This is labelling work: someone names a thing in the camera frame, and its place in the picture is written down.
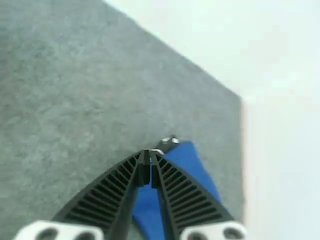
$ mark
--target gray carpet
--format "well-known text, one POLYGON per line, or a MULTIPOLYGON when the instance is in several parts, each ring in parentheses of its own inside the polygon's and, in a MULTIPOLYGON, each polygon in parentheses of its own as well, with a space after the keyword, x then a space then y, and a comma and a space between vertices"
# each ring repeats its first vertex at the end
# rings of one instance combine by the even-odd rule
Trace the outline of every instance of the gray carpet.
POLYGON ((99 0, 0 7, 0 239, 171 133, 195 143, 241 219, 236 94, 99 0))

